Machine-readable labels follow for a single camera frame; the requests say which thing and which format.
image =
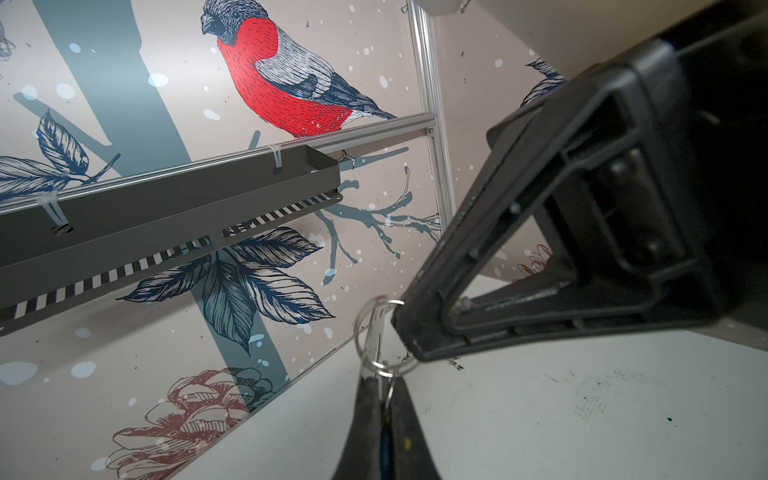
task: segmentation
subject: printed wall panel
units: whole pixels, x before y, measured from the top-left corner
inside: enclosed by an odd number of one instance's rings
[[[401,7],[0,1],[0,200],[419,113]],[[333,156],[340,204],[0,337],[2,477],[166,478],[398,296],[440,233],[427,142]]]

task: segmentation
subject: key ring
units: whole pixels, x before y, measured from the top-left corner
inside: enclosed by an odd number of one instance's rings
[[[376,375],[384,376],[390,379],[395,378],[396,376],[404,375],[418,365],[416,362],[416,358],[413,356],[410,356],[409,358],[401,361],[400,363],[396,363],[395,365],[387,365],[386,363],[379,363],[375,360],[371,360],[366,356],[366,354],[363,352],[362,347],[360,346],[359,341],[359,333],[360,333],[360,326],[362,325],[362,321],[371,313],[376,310],[377,307],[385,306],[385,305],[405,305],[406,303],[402,300],[391,300],[387,298],[386,296],[377,296],[376,298],[373,298],[369,300],[365,305],[362,306],[362,309],[360,310],[360,313],[357,314],[357,318],[355,318],[355,348],[357,349],[357,355],[362,360],[362,364],[368,367],[370,370],[372,370]]]

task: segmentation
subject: bird illustration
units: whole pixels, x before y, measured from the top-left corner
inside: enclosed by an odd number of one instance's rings
[[[539,57],[536,61],[527,64],[526,67],[534,68],[536,71],[543,74],[545,78],[544,80],[538,82],[536,86],[533,87],[527,95],[525,95],[525,98],[523,98],[523,103],[520,104],[521,107],[535,100],[538,100],[540,97],[543,97],[567,81],[564,76],[555,70],[554,67],[552,67],[552,65],[544,60],[541,60],[541,57]]]
[[[294,42],[256,0],[206,0],[200,22],[204,35],[218,37],[248,107],[296,138],[338,131],[360,117],[395,118]]]

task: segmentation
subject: bird's wing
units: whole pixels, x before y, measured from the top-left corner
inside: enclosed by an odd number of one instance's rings
[[[303,100],[315,100],[328,91],[333,67],[297,44],[277,28],[277,53],[256,62],[256,70],[272,85]]]
[[[341,75],[334,73],[331,77],[331,85],[328,91],[317,98],[317,102],[325,105],[337,105],[347,107],[350,110],[359,111],[364,115],[375,115],[387,120],[396,118],[379,108],[371,98],[366,97],[348,84]]]

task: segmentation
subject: gray metal tray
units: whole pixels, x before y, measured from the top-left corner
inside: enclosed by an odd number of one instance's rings
[[[300,145],[66,190],[73,230],[0,205],[0,336],[341,201],[339,164]]]

